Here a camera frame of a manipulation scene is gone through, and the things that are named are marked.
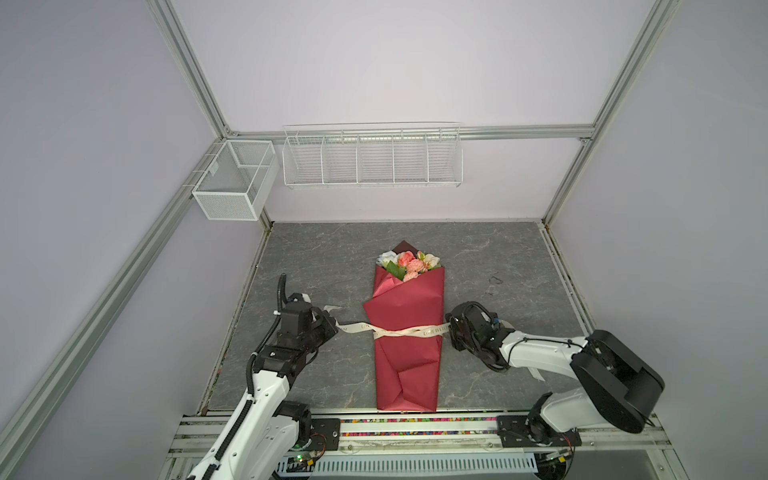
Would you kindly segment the red pink fake rose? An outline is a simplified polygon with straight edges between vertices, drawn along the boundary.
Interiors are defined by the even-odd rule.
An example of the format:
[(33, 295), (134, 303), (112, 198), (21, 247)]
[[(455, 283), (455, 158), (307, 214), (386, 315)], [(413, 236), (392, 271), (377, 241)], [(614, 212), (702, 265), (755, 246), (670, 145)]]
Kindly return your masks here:
[(428, 270), (422, 252), (405, 251), (397, 255), (398, 278), (403, 282), (417, 278)]

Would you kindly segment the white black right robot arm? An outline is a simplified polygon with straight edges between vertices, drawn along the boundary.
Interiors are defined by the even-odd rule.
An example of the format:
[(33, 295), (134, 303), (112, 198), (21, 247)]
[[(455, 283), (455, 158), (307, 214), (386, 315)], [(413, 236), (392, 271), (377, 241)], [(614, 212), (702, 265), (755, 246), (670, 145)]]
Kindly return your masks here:
[(582, 427), (608, 423), (639, 434), (665, 389), (665, 382), (616, 336), (595, 330), (578, 337), (534, 335), (513, 328), (476, 301), (445, 315), (452, 346), (496, 372), (546, 371), (576, 380), (565, 393), (543, 394), (530, 408), (523, 432), (536, 445)]

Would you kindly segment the cream printed ribbon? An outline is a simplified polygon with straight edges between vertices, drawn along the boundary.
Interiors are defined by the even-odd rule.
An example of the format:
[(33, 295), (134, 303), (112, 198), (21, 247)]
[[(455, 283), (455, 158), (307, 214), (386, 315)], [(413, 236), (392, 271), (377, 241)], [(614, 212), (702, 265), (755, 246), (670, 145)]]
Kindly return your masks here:
[[(364, 323), (364, 322), (340, 324), (338, 321), (336, 321), (335, 323), (338, 330), (341, 330), (344, 333), (356, 334), (364, 331), (371, 331), (375, 339), (380, 339), (383, 337), (390, 337), (390, 338), (413, 337), (413, 338), (426, 339), (426, 338), (442, 336), (445, 334), (449, 335), (449, 327), (445, 322), (440, 325), (417, 325), (412, 327), (395, 328), (395, 329), (378, 327), (370, 323)], [(513, 360), (512, 359), (513, 346), (525, 346), (525, 345), (532, 346), (533, 338), (522, 336), (517, 340), (514, 340), (511, 344), (505, 344), (503, 342), (501, 351), (502, 351), (502, 354), (506, 357), (506, 360), (508, 361), (510, 368), (528, 369), (531, 375), (539, 381), (544, 380), (543, 376), (541, 375), (541, 371), (549, 371), (549, 372), (557, 371), (557, 369), (552, 369), (552, 364), (547, 363), (545, 358), (534, 357), (533, 360), (528, 358), (523, 358), (522, 360)]]

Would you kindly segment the cream fake rose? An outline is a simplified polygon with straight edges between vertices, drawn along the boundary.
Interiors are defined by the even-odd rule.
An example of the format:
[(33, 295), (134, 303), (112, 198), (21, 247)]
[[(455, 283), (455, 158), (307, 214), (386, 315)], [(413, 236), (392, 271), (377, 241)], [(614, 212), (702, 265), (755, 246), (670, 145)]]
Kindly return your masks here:
[(431, 271), (440, 267), (440, 258), (433, 254), (424, 254), (420, 256), (426, 270)]

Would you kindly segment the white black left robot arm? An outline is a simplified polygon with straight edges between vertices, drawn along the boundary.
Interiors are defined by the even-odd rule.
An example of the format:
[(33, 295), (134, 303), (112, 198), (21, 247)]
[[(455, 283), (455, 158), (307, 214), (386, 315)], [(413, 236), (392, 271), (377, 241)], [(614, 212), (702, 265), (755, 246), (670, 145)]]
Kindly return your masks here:
[(189, 479), (271, 479), (289, 450), (310, 442), (310, 409), (287, 396), (338, 329), (306, 294), (282, 295), (279, 302), (277, 335), (249, 357), (241, 400)]

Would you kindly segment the dark red wrapping paper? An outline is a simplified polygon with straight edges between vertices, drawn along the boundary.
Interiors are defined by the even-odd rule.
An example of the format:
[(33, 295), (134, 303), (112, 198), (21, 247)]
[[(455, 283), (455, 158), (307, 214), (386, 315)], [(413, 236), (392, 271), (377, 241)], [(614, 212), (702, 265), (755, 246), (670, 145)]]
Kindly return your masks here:
[(437, 409), (444, 283), (440, 259), (406, 241), (378, 257), (372, 298), (363, 305), (374, 328), (378, 409)]

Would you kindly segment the white fake flower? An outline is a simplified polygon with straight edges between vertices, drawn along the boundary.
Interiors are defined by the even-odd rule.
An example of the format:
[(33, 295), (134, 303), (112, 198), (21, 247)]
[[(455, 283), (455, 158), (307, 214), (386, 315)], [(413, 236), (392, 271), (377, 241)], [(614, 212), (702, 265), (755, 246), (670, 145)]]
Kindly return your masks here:
[(383, 252), (377, 258), (376, 263), (385, 269), (387, 269), (390, 265), (398, 267), (398, 254), (394, 251)]

